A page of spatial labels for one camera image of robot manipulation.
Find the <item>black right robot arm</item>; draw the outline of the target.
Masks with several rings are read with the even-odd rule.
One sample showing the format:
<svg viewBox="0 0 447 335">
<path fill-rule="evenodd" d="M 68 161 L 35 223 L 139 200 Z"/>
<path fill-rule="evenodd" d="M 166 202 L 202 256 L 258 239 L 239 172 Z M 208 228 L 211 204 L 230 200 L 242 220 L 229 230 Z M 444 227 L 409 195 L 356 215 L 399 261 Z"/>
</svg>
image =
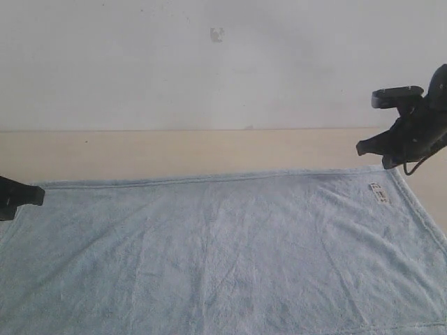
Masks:
<svg viewBox="0 0 447 335">
<path fill-rule="evenodd" d="M 395 108 L 399 116 L 386 131 L 356 145 L 359 156 L 376 154 L 389 170 L 407 163 L 416 168 L 446 147 L 446 65 L 434 72 L 427 93 L 419 86 L 379 89 L 372 92 L 374 109 Z"/>
</svg>

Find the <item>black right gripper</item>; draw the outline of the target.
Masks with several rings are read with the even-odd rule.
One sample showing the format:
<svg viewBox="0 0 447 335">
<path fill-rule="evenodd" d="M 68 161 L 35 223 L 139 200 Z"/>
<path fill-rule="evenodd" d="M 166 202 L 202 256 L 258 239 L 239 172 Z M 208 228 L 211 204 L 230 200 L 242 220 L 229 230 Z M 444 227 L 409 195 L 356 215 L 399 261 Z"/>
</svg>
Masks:
<svg viewBox="0 0 447 335">
<path fill-rule="evenodd" d="M 400 116 L 393 126 L 356 145 L 359 156 L 382 156 L 381 164 L 391 170 L 418 161 L 446 134 L 446 109 L 435 110 L 420 103 L 412 112 Z"/>
</svg>

